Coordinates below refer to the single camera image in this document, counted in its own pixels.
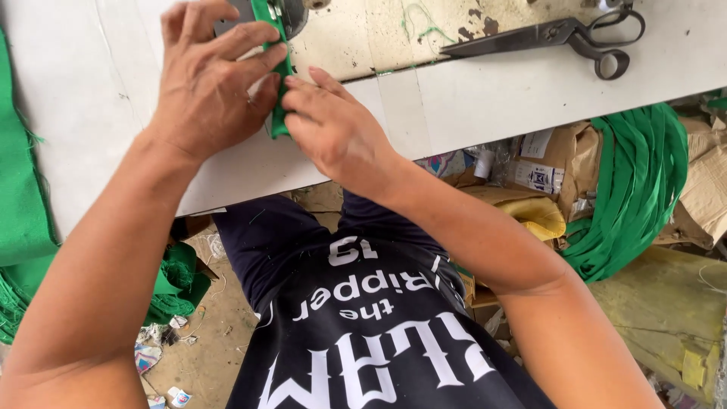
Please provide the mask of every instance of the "label sticker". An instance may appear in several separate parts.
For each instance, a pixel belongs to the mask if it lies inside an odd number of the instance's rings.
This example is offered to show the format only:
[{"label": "label sticker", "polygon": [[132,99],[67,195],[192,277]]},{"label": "label sticker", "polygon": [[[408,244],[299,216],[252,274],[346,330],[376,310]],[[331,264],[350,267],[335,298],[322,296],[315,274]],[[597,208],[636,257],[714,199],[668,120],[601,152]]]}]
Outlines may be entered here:
[{"label": "label sticker", "polygon": [[520,143],[520,151],[518,155],[523,158],[543,159],[545,155],[545,147],[550,141],[550,136],[555,128],[548,128],[536,132],[526,133],[523,141]]},{"label": "label sticker", "polygon": [[565,174],[563,169],[557,167],[518,161],[518,166],[515,168],[515,183],[545,194],[557,194],[561,192]]}]

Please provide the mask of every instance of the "finger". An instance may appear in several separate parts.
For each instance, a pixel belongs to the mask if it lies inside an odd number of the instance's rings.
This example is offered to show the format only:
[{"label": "finger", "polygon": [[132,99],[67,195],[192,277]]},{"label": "finger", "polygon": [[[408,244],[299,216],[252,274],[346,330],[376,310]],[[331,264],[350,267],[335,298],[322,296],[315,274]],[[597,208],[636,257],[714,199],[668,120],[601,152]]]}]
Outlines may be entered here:
[{"label": "finger", "polygon": [[271,72],[273,68],[285,60],[288,55],[288,46],[277,43],[260,54],[253,55],[235,64],[244,74],[244,84],[250,88],[258,79]]},{"label": "finger", "polygon": [[283,108],[300,112],[321,124],[338,117],[336,113],[341,104],[345,104],[344,100],[329,91],[293,76],[285,77],[285,85],[289,91],[283,96]]},{"label": "finger", "polygon": [[265,122],[270,111],[278,101],[278,90],[280,89],[280,74],[271,73],[262,80],[260,88],[252,96],[247,111],[247,121],[253,129],[259,129]]},{"label": "finger", "polygon": [[328,74],[322,68],[308,67],[308,72],[310,73],[311,79],[313,79],[319,87],[333,95],[343,98],[348,102],[358,103],[353,95],[349,94],[340,82],[336,81],[331,74]]},{"label": "finger", "polygon": [[179,41],[186,10],[187,2],[180,1],[161,15],[161,38],[164,40],[165,49]]},{"label": "finger", "polygon": [[280,31],[265,21],[238,24],[209,43],[214,54],[234,61],[265,42],[280,39]]},{"label": "finger", "polygon": [[322,133],[321,125],[298,114],[287,114],[285,116],[285,126],[300,150],[310,157],[310,153],[313,151],[313,142],[316,136]]},{"label": "finger", "polygon": [[214,33],[217,20],[237,20],[240,12],[225,0],[192,1],[187,3],[180,42],[192,44],[207,41]]}]

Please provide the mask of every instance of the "coiled green fabric strip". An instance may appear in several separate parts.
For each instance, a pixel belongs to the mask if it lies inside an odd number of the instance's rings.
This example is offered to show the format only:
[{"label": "coiled green fabric strip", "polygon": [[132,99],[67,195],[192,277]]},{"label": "coiled green fabric strip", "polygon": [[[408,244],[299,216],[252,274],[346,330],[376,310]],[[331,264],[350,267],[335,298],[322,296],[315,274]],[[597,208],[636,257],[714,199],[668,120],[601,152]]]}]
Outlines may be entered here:
[{"label": "coiled green fabric strip", "polygon": [[[277,28],[278,31],[280,31],[280,40],[275,43],[264,43],[262,45],[263,49],[268,49],[279,42],[284,42],[287,44],[288,41],[285,38],[285,27],[283,27],[283,20],[281,19],[281,16],[273,15],[273,12],[268,6],[268,2],[266,0],[252,0],[252,11],[253,14],[255,14],[255,20],[267,21],[268,23],[273,25],[273,27]],[[285,79],[286,76],[293,74],[293,67],[290,64],[290,51],[288,51],[288,55],[285,57],[285,61],[278,64],[273,69],[273,72],[280,74],[281,78],[280,90],[278,91],[278,103],[275,105],[275,108],[273,108],[273,126],[270,128],[270,136],[275,139],[278,137],[278,135],[290,135],[290,132],[288,132],[288,127],[285,126],[286,112],[281,105],[283,95],[288,92],[288,88],[285,86],[285,83],[282,80]]]},{"label": "coiled green fabric strip", "polygon": [[674,210],[688,166],[686,130],[666,103],[591,120],[603,131],[595,212],[569,223],[563,258],[585,282],[640,255]]}]

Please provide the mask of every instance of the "hand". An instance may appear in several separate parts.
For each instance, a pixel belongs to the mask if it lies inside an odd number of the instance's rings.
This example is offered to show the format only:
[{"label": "hand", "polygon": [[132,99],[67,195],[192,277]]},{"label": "hand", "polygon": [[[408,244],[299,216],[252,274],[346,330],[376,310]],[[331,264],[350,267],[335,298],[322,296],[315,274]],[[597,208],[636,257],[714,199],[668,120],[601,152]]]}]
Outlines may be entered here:
[{"label": "hand", "polygon": [[268,75],[252,98],[247,90],[285,59],[285,44],[236,61],[263,42],[277,41],[277,29],[244,23],[212,38],[216,20],[238,16],[224,0],[178,3],[161,16],[164,68],[148,133],[199,163],[256,133],[278,98],[278,74]]},{"label": "hand", "polygon": [[288,76],[283,108],[291,136],[318,168],[344,188],[375,199],[390,186],[399,156],[373,115],[327,72],[310,67],[318,87]]}]

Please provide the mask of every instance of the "scissors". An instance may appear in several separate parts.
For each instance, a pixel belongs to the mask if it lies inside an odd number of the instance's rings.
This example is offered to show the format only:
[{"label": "scissors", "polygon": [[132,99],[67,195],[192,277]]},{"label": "scissors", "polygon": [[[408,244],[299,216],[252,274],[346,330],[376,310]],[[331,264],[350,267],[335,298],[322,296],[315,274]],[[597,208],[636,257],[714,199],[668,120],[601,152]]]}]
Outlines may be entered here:
[{"label": "scissors", "polygon": [[[596,30],[619,24],[629,17],[634,17],[641,25],[641,30],[635,39],[629,41],[596,41],[593,39]],[[608,81],[622,76],[629,67],[631,59],[628,54],[620,49],[605,51],[599,51],[598,49],[624,47],[633,44],[643,36],[645,30],[646,21],[644,21],[643,16],[630,8],[624,8],[606,13],[589,25],[584,25],[575,17],[564,18],[453,44],[443,47],[440,53],[456,57],[474,57],[495,52],[520,51],[567,43],[578,54],[594,60],[595,75]],[[601,65],[609,57],[615,59],[616,69],[607,74],[603,72]]]}]

